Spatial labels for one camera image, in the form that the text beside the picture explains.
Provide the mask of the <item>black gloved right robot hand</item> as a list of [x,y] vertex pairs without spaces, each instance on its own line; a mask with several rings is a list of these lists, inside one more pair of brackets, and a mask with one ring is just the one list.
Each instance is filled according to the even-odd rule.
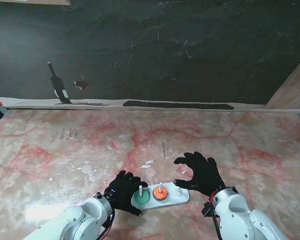
[[180,188],[198,191],[210,197],[215,191],[226,188],[222,180],[215,159],[205,158],[201,153],[185,153],[178,157],[174,164],[187,165],[193,171],[191,180],[175,180],[174,184]]

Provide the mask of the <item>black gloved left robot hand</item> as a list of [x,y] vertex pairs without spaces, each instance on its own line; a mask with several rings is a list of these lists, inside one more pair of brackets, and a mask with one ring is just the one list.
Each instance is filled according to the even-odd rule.
[[147,188],[148,184],[131,172],[122,170],[110,182],[103,196],[109,201],[113,209],[122,210],[139,217],[143,215],[142,211],[131,204],[132,196],[139,190],[139,186]]

